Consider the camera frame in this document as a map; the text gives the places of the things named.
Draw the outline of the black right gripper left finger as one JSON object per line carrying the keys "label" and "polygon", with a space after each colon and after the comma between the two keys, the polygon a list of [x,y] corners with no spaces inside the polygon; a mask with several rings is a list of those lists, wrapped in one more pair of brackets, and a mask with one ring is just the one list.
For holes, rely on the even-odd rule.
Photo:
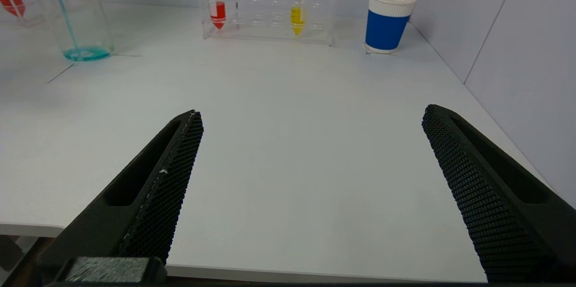
{"label": "black right gripper left finger", "polygon": [[166,262],[204,133],[200,112],[173,118],[39,257],[157,257]]}

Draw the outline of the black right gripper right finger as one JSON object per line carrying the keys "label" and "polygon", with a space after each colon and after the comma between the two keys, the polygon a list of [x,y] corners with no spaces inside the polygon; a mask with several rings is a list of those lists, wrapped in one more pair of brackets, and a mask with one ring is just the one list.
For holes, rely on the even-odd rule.
{"label": "black right gripper right finger", "polygon": [[574,207],[454,111],[428,105],[422,127],[487,280],[574,284]]}

